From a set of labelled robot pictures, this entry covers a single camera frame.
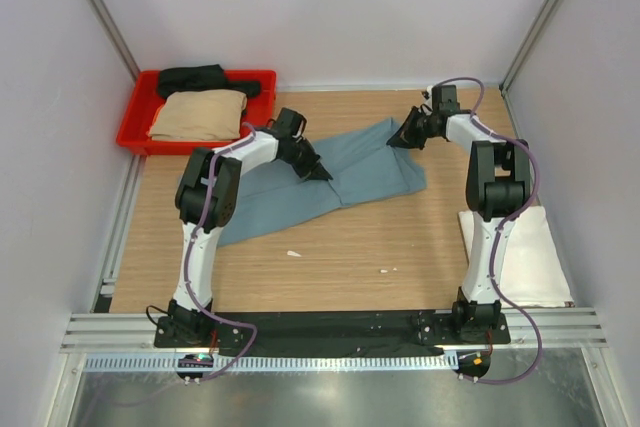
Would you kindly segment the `blue t-shirt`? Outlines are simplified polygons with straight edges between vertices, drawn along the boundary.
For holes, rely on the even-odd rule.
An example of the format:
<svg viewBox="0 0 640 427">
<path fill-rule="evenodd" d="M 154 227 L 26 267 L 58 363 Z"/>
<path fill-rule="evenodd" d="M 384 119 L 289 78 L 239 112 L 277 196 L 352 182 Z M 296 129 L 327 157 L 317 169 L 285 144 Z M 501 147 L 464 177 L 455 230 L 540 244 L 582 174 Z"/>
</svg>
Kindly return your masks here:
<svg viewBox="0 0 640 427">
<path fill-rule="evenodd" d="M 387 118 L 313 143 L 329 181 L 303 180 L 276 160 L 244 174 L 235 212 L 218 245 L 278 232 L 332 211 L 426 188 L 424 169 L 387 140 L 400 124 Z"/>
</svg>

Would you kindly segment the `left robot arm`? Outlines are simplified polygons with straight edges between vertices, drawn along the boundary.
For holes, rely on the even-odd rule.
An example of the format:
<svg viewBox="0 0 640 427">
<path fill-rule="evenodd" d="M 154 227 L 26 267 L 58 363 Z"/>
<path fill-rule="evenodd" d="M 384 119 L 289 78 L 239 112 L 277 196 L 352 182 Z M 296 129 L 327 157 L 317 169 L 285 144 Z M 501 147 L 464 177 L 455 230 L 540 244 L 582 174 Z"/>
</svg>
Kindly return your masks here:
<svg viewBox="0 0 640 427">
<path fill-rule="evenodd" d="M 279 160 L 304 181 L 332 179 L 304 137 L 306 123 L 301 113 L 284 108 L 263 127 L 248 125 L 240 140 L 192 152 L 175 195 L 183 232 L 179 281 L 156 322 L 156 347 L 200 347 L 213 339 L 221 323 L 212 313 L 213 267 L 243 175 Z"/>
</svg>

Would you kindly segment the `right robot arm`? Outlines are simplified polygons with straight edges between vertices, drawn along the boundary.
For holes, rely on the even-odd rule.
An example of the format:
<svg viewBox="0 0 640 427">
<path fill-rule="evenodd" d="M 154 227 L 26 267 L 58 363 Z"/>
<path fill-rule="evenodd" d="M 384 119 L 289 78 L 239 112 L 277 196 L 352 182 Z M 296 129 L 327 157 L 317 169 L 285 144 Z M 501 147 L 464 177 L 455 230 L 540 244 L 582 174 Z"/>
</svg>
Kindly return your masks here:
<svg viewBox="0 0 640 427">
<path fill-rule="evenodd" d="M 480 344 L 495 337 L 506 343 L 499 284 L 515 215 L 531 197 L 527 146 L 507 140 L 479 121 L 474 111 L 462 109 L 454 85 L 429 87 L 423 98 L 387 144 L 422 149 L 427 140 L 441 137 L 468 152 L 465 195 L 473 239 L 469 267 L 451 311 L 420 315 L 421 342 Z"/>
</svg>

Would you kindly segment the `beige folded t-shirt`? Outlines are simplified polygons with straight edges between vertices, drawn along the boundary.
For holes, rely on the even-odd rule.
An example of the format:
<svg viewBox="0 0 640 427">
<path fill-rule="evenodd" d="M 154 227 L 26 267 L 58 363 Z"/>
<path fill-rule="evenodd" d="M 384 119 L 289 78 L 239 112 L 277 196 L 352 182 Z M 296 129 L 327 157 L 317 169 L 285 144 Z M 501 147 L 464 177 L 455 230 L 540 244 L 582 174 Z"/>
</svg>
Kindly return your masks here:
<svg viewBox="0 0 640 427">
<path fill-rule="evenodd" d="M 238 91 L 174 93 L 158 109 L 147 135 L 154 141 L 232 141 L 240 135 L 246 106 L 246 95 Z"/>
</svg>

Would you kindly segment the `black t-shirt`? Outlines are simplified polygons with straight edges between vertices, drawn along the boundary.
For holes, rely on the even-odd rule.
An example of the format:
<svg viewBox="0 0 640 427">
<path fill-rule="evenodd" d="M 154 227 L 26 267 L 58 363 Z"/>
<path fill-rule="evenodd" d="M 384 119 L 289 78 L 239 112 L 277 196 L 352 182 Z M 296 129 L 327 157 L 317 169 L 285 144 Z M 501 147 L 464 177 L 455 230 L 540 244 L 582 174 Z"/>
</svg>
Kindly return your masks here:
<svg viewBox="0 0 640 427">
<path fill-rule="evenodd" d="M 159 72 L 156 93 L 167 99 L 174 93 L 232 90 L 255 98 L 262 92 L 257 80 L 230 80 L 219 64 L 198 67 L 175 67 Z"/>
</svg>

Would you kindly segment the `white folded t-shirt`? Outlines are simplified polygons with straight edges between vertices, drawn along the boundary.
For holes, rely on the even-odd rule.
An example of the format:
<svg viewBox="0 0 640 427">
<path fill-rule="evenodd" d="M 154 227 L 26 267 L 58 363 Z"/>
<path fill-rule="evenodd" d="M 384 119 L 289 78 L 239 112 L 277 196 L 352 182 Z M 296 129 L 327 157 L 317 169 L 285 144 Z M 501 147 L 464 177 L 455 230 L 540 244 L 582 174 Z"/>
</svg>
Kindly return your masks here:
<svg viewBox="0 0 640 427">
<path fill-rule="evenodd" d="M 458 217 L 469 259 L 462 291 L 470 300 L 491 303 L 497 295 L 488 278 L 488 262 L 497 222 L 485 225 L 470 210 Z M 522 307 L 574 303 L 542 206 L 528 208 L 501 237 L 495 277 L 501 292 Z"/>
</svg>

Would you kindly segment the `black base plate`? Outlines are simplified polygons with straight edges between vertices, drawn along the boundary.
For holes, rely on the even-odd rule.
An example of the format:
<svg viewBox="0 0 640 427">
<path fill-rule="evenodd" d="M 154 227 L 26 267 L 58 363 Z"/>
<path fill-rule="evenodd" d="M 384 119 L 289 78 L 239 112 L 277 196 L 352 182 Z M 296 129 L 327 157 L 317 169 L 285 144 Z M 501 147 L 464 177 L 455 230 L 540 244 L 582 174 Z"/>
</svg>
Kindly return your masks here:
<svg viewBox="0 0 640 427">
<path fill-rule="evenodd" d="M 206 347 L 212 339 L 222 350 L 238 349 L 243 342 L 240 324 L 257 328 L 256 347 L 287 354 L 311 348 L 326 351 L 353 348 L 356 341 L 379 342 L 383 347 L 400 344 L 461 345 L 511 341 L 506 318 L 501 315 L 493 328 L 467 325 L 454 330 L 448 312 L 349 311 L 349 312 L 222 312 L 222 323 L 205 314 L 163 316 L 158 320 L 154 345 L 158 348 Z"/>
</svg>

